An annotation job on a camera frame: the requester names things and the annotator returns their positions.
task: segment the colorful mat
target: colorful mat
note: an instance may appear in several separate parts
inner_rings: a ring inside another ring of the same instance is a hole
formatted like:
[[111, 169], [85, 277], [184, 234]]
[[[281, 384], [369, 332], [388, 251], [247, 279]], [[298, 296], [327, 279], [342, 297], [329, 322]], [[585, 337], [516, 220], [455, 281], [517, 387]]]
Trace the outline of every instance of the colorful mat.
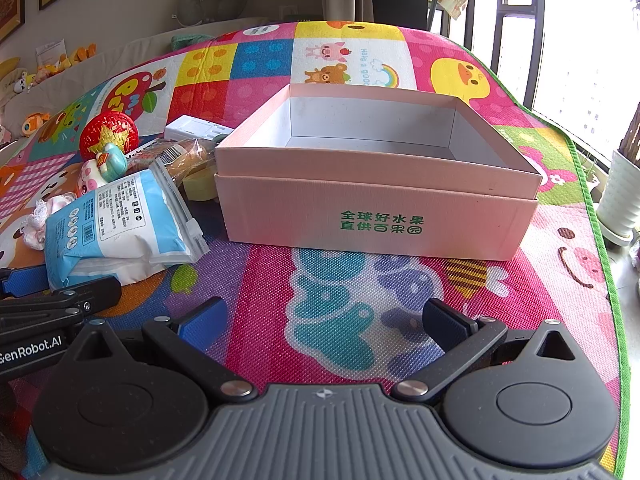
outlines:
[[[622, 477], [629, 371], [620, 309], [575, 147], [517, 104], [471, 53], [420, 30], [353, 22], [287, 23], [225, 34], [133, 68], [53, 117], [0, 169], [0, 264], [41, 263], [20, 228], [39, 198], [74, 188], [82, 129], [104, 110], [130, 115], [141, 135], [183, 114], [235, 127], [284, 85], [361, 84], [459, 96], [543, 177], [540, 205], [510, 262], [335, 253], [229, 242], [220, 210], [192, 203], [211, 252], [124, 288], [105, 313], [116, 328], [179, 316], [223, 297], [232, 322], [208, 354], [259, 388], [269, 382], [378, 381], [385, 387], [440, 354], [420, 310], [441, 298], [468, 316], [512, 328], [562, 319], [620, 407], [603, 465]], [[48, 372], [14, 381], [28, 437], [30, 478], [40, 463], [30, 411]]]

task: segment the silver bolt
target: silver bolt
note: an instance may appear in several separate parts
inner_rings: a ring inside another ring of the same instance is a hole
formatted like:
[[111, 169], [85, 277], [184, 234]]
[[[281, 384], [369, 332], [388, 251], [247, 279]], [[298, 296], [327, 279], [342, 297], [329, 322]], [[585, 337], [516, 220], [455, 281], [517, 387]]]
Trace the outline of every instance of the silver bolt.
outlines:
[[247, 381], [236, 380], [223, 383], [220, 386], [220, 390], [229, 397], [244, 397], [249, 395], [254, 390], [254, 387]]
[[396, 384], [396, 390], [406, 397], [420, 397], [429, 391], [429, 387], [422, 381], [409, 380]]

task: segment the wet wipes package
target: wet wipes package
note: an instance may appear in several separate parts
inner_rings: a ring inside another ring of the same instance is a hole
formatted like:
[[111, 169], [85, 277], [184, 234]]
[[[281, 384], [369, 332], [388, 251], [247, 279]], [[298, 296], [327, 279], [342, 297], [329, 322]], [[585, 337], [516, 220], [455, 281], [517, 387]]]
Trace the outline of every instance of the wet wipes package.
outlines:
[[174, 264], [195, 263], [208, 251], [200, 226], [156, 162], [47, 218], [45, 260], [53, 290], [103, 276], [135, 283]]

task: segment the gray ribbed panel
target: gray ribbed panel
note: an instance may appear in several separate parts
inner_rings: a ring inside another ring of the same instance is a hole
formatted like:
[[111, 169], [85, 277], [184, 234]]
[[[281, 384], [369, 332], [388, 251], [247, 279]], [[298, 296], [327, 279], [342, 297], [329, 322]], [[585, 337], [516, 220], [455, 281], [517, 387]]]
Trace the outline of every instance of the gray ribbed panel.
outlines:
[[276, 384], [249, 404], [218, 410], [203, 437], [163, 465], [111, 477], [52, 465], [42, 478], [611, 480], [612, 476], [593, 464], [559, 473], [498, 469], [456, 447], [429, 408], [395, 402], [376, 384]]

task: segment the open cardboard box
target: open cardboard box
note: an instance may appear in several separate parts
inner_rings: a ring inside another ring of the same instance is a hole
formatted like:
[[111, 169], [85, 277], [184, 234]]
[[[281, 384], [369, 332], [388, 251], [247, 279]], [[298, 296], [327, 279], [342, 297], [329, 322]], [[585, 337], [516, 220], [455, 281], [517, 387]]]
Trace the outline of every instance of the open cardboard box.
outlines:
[[459, 98], [292, 84], [216, 149], [229, 239], [509, 260], [542, 177]]

